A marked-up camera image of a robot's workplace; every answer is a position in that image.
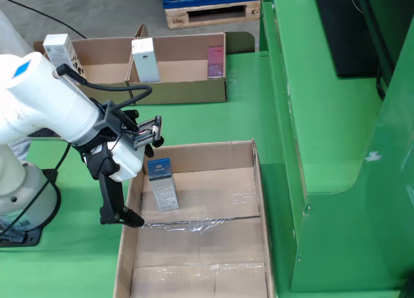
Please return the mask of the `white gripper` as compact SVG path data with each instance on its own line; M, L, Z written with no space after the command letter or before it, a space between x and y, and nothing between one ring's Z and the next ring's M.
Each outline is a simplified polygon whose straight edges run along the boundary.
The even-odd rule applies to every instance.
M124 127L124 133L131 137L133 147L137 150L121 139L118 142L104 142L100 151L84 153L83 157L91 176L100 184L103 198L100 223L141 227L144 225L144 219L125 205L122 182L139 174L144 154L148 158L153 158L153 148L163 145L162 117L155 116L137 123L137 110L127 110L124 113L131 120L131 123Z

